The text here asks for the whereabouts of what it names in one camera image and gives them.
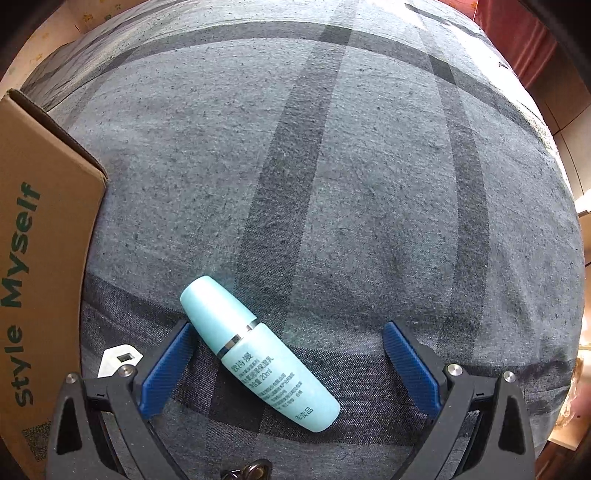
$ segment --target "plaid fabric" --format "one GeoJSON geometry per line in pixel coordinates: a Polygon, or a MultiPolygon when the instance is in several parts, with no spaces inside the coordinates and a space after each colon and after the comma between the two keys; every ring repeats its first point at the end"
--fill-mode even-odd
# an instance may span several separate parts
{"type": "Polygon", "coordinates": [[[149,351],[208,274],[342,405],[310,433],[200,345],[154,420],[190,478],[261,457],[277,479],[390,478],[426,420],[382,350],[393,318],[470,373],[515,371],[543,446],[577,351],[579,226],[539,110],[462,14],[149,1],[56,51],[23,90],[111,178],[85,375],[105,348],[149,351]]]}

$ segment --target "light blue bottle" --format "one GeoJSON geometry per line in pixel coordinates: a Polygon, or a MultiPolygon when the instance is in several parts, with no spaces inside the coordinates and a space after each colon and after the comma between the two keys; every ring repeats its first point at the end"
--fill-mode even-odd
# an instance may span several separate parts
{"type": "Polygon", "coordinates": [[[271,407],[321,432],[339,416],[339,402],[281,340],[211,277],[181,295],[191,323],[234,376],[271,407]]]}

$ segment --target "metal ring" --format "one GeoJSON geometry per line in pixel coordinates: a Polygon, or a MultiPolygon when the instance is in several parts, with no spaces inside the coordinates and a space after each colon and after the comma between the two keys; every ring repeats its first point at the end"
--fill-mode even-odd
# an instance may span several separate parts
{"type": "Polygon", "coordinates": [[[230,348],[232,348],[234,345],[236,345],[240,340],[242,340],[246,334],[248,332],[250,332],[251,330],[254,329],[254,327],[256,327],[260,322],[257,319],[254,319],[251,323],[249,323],[248,325],[246,325],[244,327],[244,331],[242,331],[241,333],[237,333],[236,335],[234,335],[232,337],[232,339],[226,343],[222,349],[217,353],[216,357],[218,357],[220,360],[222,359],[222,357],[224,355],[226,355],[226,353],[228,353],[230,351],[230,348]]]}

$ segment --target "box flap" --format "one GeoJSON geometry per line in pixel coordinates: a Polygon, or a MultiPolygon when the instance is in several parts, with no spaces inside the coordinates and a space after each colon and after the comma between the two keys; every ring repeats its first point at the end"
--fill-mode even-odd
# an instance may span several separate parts
{"type": "Polygon", "coordinates": [[[26,111],[37,123],[43,128],[52,133],[56,138],[63,141],[73,151],[78,153],[82,158],[88,161],[94,168],[99,170],[104,176],[105,180],[108,179],[106,170],[103,168],[97,159],[95,159],[88,151],[82,147],[76,140],[74,140],[62,127],[60,127],[53,118],[51,118],[44,110],[35,105],[32,100],[29,99],[20,90],[10,89],[7,91],[12,101],[14,101],[19,107],[26,111]]]}

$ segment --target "screw head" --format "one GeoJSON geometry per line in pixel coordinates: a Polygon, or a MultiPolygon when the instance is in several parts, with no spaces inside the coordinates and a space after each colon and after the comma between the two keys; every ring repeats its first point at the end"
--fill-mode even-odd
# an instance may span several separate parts
{"type": "Polygon", "coordinates": [[[506,372],[503,372],[503,378],[505,379],[505,381],[507,383],[513,383],[515,380],[517,380],[517,376],[513,372],[510,372],[509,370],[507,370],[506,372]]]}
{"type": "Polygon", "coordinates": [[[135,372],[135,367],[133,365],[121,365],[117,369],[117,373],[120,377],[128,377],[135,372]]]}
{"type": "Polygon", "coordinates": [[[447,373],[449,373],[452,377],[459,377],[464,373],[464,369],[461,365],[449,364],[447,366],[447,373]]]}
{"type": "Polygon", "coordinates": [[[71,373],[71,374],[66,375],[66,383],[70,383],[70,384],[76,383],[76,382],[78,382],[78,379],[79,379],[78,374],[71,373]]]}

